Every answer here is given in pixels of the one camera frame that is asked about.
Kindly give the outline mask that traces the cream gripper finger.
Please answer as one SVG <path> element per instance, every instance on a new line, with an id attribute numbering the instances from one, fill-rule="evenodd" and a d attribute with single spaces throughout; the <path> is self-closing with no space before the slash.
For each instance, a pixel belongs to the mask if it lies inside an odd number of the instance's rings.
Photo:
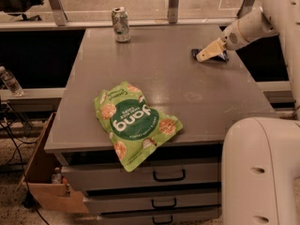
<path id="1" fill-rule="evenodd" d="M 203 50 L 201 50 L 197 55 L 196 59 L 199 62 L 203 62 L 222 54 L 226 50 L 226 43 L 219 37 L 215 41 L 207 45 Z"/>

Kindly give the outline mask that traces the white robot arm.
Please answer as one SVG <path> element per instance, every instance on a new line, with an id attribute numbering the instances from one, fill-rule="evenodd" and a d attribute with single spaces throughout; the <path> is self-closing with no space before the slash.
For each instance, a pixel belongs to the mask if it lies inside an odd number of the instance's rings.
<path id="1" fill-rule="evenodd" d="M 300 105 L 300 0 L 262 0 L 258 10 L 227 26 L 220 38 L 192 52 L 200 62 L 277 35 Z M 293 181 L 300 176 L 300 122 L 266 117 L 236 122 L 221 161 L 223 225 L 297 225 Z"/>

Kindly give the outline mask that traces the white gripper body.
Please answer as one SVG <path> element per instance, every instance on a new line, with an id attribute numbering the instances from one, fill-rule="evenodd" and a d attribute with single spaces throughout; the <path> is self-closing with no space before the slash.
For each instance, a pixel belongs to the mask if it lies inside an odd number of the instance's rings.
<path id="1" fill-rule="evenodd" d="M 220 38 L 228 51 L 237 51 L 249 44 L 249 41 L 246 40 L 243 34 L 242 23 L 240 21 L 235 21 L 227 26 Z"/>

